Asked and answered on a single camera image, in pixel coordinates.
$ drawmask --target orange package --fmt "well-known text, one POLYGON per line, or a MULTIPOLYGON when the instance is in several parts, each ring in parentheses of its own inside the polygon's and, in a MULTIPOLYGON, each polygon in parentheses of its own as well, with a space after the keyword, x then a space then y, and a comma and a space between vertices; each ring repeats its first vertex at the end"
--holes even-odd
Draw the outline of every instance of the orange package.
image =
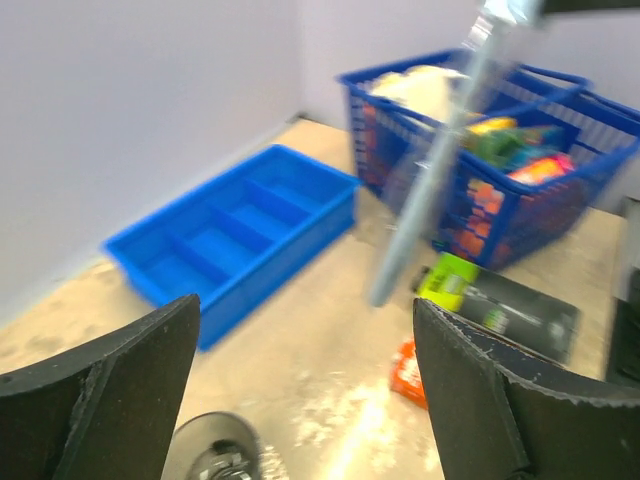
POLYGON ((416 360, 416 342, 413 338, 404 342, 398 353, 394 355, 391 390, 408 398, 419 407, 428 408, 416 360))

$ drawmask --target circular black object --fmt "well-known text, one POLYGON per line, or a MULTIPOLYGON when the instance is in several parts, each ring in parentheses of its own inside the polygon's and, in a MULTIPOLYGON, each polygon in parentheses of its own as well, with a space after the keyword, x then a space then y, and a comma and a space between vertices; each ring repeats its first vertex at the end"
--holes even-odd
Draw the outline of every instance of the circular black object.
POLYGON ((229 412, 195 417, 171 440, 162 480, 261 480, 260 440, 229 412))

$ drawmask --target gray wall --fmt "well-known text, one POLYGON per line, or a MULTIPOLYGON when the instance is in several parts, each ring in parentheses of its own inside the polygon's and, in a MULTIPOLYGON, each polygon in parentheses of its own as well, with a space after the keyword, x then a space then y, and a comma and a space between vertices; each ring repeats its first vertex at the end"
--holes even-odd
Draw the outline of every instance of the gray wall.
POLYGON ((296 0, 3 0, 0 323, 301 103, 296 0))
MULTIPOLYGON (((342 128, 345 106, 336 75, 460 45, 476 16, 475 0, 300 2, 305 109, 342 128)), ((640 14, 556 18, 544 35, 527 42, 520 58, 591 78, 602 95, 640 108, 639 28, 640 14)), ((600 206, 616 210, 620 196, 634 191, 640 195, 638 162, 600 206)))

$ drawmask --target blue basket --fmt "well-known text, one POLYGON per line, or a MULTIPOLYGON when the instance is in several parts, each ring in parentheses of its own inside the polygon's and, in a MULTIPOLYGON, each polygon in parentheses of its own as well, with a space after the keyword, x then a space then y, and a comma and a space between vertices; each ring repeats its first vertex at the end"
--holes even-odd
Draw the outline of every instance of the blue basket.
POLYGON ((359 185, 271 146, 109 239, 106 249, 156 306, 199 294, 198 347, 206 349, 353 225, 359 185))
MULTIPOLYGON (((437 124, 390 101, 369 95, 380 75, 416 65, 447 66, 458 50, 343 75, 347 87, 358 176, 376 195, 391 169, 411 145, 428 146, 434 134, 420 122, 437 124)), ((563 150, 576 170, 542 185, 526 186, 465 150, 449 190, 436 248, 483 267, 504 266, 562 236, 591 205, 620 167, 640 147, 640 113, 586 90, 581 77, 522 66, 496 87, 485 114, 511 116, 520 126, 558 125, 565 131, 563 150), (562 88, 557 83, 568 82, 562 88), (501 198, 491 212, 476 204, 474 192, 489 184, 501 198), (478 209, 483 228, 474 222, 478 209)))

